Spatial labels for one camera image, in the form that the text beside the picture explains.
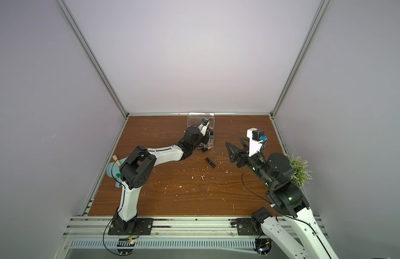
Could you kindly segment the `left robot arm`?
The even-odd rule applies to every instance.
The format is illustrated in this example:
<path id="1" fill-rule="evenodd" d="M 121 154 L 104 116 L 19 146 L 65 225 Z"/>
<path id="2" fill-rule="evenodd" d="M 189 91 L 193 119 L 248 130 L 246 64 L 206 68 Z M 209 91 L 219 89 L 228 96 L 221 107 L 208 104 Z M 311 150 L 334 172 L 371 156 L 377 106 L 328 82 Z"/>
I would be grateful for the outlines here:
<path id="1" fill-rule="evenodd" d="M 210 121 L 203 119 L 200 124 L 188 127 L 184 137 L 177 143 L 163 148 L 137 146 L 124 160 L 113 156 L 114 162 L 107 168 L 107 175 L 122 189 L 120 206 L 115 213 L 110 228 L 115 232 L 128 233 L 136 228 L 137 203 L 142 186 L 148 181 L 155 166 L 182 161 L 192 155 L 200 144 L 210 139 Z"/>

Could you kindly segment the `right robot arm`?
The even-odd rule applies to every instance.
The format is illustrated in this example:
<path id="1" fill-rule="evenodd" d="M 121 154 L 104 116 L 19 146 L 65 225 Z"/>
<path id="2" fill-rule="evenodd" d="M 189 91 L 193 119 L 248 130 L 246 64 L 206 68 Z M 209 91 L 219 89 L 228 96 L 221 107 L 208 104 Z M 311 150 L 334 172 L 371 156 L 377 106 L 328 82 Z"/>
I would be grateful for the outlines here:
<path id="1" fill-rule="evenodd" d="M 320 229 L 307 198 L 292 181 L 293 168 L 288 157 L 272 153 L 265 158 L 261 152 L 264 141 L 250 139 L 237 147 L 226 142 L 231 163 L 250 169 L 267 187 L 270 206 L 291 225 L 297 238 L 286 232 L 267 208 L 252 214 L 259 234 L 267 236 L 290 259 L 336 259 L 338 256 Z"/>

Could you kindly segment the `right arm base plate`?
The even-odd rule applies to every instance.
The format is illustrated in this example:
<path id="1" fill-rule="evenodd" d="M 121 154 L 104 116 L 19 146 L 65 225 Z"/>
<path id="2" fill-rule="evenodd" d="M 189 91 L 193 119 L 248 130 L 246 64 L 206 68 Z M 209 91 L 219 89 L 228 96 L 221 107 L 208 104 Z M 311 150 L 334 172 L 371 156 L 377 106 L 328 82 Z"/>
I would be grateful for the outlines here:
<path id="1" fill-rule="evenodd" d="M 237 218 L 230 222 L 239 236 L 259 236 L 265 235 L 261 225 L 263 221 L 256 218 Z"/>

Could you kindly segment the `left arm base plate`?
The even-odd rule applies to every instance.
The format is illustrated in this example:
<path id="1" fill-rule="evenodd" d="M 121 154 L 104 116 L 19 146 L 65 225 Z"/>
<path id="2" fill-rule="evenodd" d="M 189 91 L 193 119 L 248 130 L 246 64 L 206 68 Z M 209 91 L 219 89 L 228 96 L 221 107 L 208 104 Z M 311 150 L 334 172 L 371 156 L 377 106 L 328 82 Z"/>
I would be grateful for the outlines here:
<path id="1" fill-rule="evenodd" d="M 108 227 L 108 235 L 150 235 L 153 225 L 153 218 L 134 217 L 124 221 L 115 217 Z"/>

